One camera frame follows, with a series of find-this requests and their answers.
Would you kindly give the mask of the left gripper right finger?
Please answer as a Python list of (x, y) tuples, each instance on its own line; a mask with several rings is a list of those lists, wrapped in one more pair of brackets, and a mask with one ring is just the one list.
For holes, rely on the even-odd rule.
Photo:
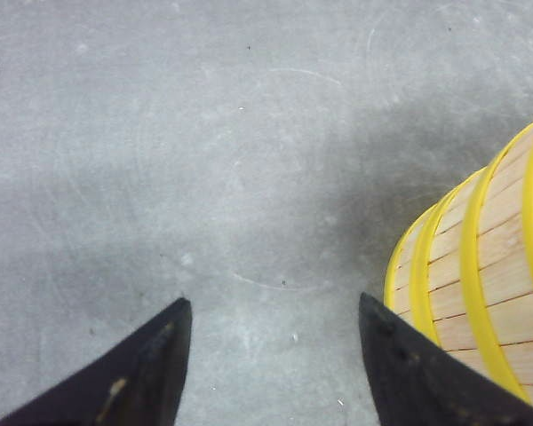
[(532, 405), (453, 359), (367, 293), (359, 330), (381, 424), (533, 425)]

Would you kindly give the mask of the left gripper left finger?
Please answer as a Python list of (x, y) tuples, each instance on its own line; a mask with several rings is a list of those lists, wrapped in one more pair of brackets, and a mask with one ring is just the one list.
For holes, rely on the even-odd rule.
[(181, 297), (0, 425), (172, 425), (184, 390), (192, 306)]

